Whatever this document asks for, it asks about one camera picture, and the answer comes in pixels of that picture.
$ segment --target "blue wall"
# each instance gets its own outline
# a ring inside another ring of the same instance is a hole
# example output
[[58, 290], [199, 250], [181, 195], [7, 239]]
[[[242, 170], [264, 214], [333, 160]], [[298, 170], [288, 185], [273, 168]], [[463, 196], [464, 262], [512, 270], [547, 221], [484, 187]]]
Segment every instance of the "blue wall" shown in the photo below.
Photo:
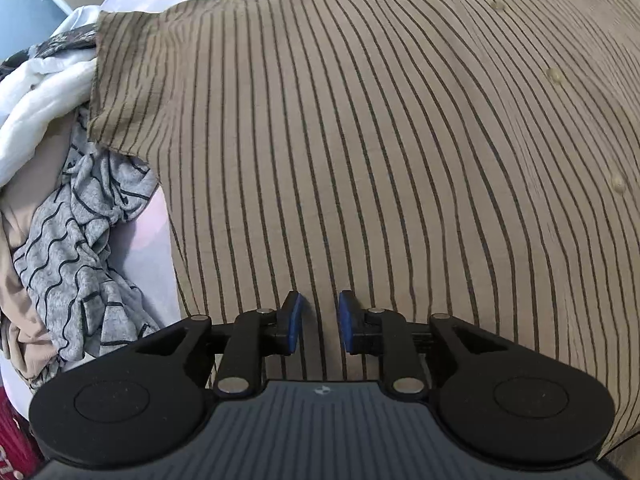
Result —
[[51, 0], [0, 0], [0, 60], [46, 40], [65, 18]]

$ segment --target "striped shirt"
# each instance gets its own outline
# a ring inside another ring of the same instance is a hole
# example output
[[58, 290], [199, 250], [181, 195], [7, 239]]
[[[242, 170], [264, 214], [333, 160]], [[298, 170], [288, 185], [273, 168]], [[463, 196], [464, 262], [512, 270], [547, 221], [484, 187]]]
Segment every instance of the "striped shirt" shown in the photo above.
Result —
[[337, 295], [448, 312], [640, 417], [640, 0], [194, 0], [103, 14], [92, 139], [164, 188], [186, 314], [312, 305], [273, 377], [360, 380]]

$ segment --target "red cloth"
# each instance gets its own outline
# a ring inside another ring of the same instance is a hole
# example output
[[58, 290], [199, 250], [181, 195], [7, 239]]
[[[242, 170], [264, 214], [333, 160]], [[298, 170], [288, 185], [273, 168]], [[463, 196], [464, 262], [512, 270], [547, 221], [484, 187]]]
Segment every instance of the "red cloth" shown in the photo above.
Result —
[[28, 478], [42, 462], [29, 423], [14, 410], [0, 387], [0, 480]]

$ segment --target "white logo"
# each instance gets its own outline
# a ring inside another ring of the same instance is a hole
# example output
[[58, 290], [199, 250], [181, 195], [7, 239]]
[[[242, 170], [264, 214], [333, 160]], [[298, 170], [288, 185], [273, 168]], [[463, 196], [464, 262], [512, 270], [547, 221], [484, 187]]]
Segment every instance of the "white logo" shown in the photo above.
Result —
[[314, 392], [318, 395], [326, 395], [331, 393], [331, 388], [329, 388], [328, 386], [324, 386], [323, 384], [319, 388], [316, 388]]

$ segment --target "shirt button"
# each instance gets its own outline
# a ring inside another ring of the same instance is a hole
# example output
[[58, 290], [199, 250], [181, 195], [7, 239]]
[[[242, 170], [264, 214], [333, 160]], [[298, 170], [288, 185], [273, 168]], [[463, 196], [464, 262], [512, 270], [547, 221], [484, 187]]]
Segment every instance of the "shirt button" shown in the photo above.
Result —
[[562, 84], [564, 82], [564, 75], [557, 68], [550, 68], [546, 71], [546, 76], [552, 83]]
[[500, 0], [494, 0], [489, 5], [493, 10], [498, 10], [498, 12], [506, 8], [504, 2], [501, 2]]
[[613, 188], [613, 191], [622, 195], [626, 190], [625, 179], [622, 178], [621, 175], [614, 175], [613, 177], [611, 177], [611, 187]]

